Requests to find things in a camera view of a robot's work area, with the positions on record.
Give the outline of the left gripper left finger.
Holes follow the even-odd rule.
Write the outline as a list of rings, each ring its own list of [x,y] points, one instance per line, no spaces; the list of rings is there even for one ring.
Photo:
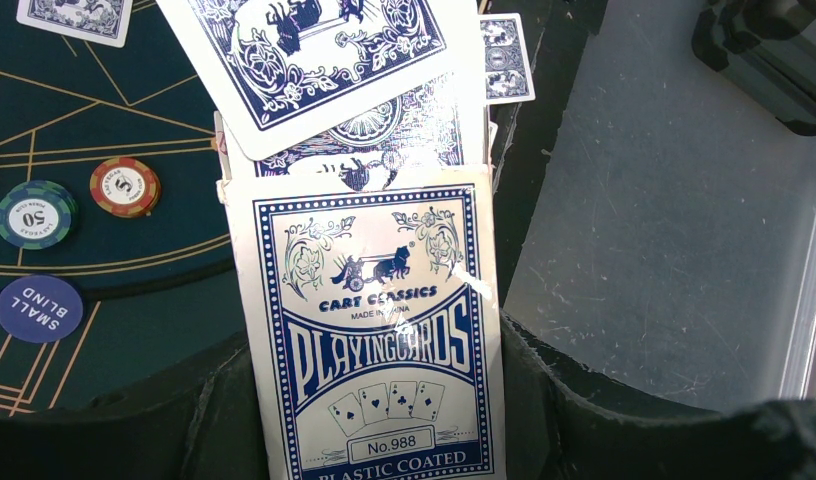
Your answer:
[[[266,479],[239,332],[81,409],[0,418],[0,479]]]

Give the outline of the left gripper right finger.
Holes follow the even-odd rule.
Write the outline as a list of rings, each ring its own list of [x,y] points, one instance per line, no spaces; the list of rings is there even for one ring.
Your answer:
[[[698,409],[500,323],[511,479],[816,479],[816,400]]]

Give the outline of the purple small blind button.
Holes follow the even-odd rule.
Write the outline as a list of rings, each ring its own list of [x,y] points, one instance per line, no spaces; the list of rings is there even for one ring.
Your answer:
[[[58,277],[21,277],[0,292],[0,325],[22,341],[43,344],[64,339],[83,316],[81,295]]]

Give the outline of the blue playing card deck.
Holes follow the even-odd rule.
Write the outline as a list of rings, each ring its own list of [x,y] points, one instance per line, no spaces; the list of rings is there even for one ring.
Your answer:
[[[445,73],[263,160],[216,119],[273,479],[501,479],[484,96]]]

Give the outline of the orange poker chip stack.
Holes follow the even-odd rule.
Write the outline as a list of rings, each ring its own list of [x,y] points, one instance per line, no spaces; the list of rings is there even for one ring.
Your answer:
[[[161,197],[155,172],[132,157],[116,157],[99,164],[89,180],[96,204],[121,218],[149,215]]]

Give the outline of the teal poker chip stack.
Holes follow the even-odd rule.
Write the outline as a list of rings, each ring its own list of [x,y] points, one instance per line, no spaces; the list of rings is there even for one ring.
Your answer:
[[[15,186],[0,201],[0,235],[26,250],[63,241],[76,226],[78,204],[58,183],[31,180]]]

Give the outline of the playing card being pulled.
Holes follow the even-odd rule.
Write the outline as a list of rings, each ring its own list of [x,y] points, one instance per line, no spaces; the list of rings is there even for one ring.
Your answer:
[[[468,66],[472,1],[163,1],[244,154],[261,160]]]

